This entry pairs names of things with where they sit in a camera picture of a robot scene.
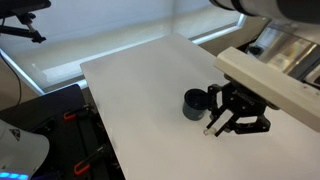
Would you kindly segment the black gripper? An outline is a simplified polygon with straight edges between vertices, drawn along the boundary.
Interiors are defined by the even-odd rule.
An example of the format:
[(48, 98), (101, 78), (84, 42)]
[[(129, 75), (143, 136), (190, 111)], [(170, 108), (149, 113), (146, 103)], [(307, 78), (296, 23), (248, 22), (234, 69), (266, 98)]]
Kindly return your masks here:
[[(217, 103), (217, 94), (222, 90), (222, 105), (232, 113), (230, 119), (214, 134), (218, 137), (223, 131), (236, 134), (268, 132), (271, 122), (264, 116), (266, 102), (255, 93), (237, 83), (228, 83), (223, 87), (212, 84), (208, 87), (208, 110), (211, 121), (206, 126), (210, 129), (221, 113)], [(240, 118), (256, 117), (254, 122), (238, 123)]]

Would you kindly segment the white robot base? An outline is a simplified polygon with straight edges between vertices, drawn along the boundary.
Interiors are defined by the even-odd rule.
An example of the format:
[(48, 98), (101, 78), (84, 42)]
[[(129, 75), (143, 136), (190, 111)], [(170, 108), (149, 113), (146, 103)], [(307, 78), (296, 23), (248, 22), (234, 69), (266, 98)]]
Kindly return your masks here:
[(49, 140), (0, 120), (0, 180), (31, 180), (49, 153)]

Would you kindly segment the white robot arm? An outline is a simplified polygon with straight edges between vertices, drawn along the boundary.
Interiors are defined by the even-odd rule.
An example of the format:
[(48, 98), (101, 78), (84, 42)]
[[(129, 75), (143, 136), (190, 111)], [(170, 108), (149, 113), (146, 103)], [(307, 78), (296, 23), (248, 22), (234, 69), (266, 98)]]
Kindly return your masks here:
[(225, 111), (232, 116), (218, 130), (207, 125), (206, 135), (267, 132), (265, 110), (281, 109), (320, 131), (320, 0), (209, 0), (243, 15), (268, 18), (270, 23), (245, 52), (222, 51), (214, 66), (229, 82), (208, 87), (207, 108), (216, 122)]

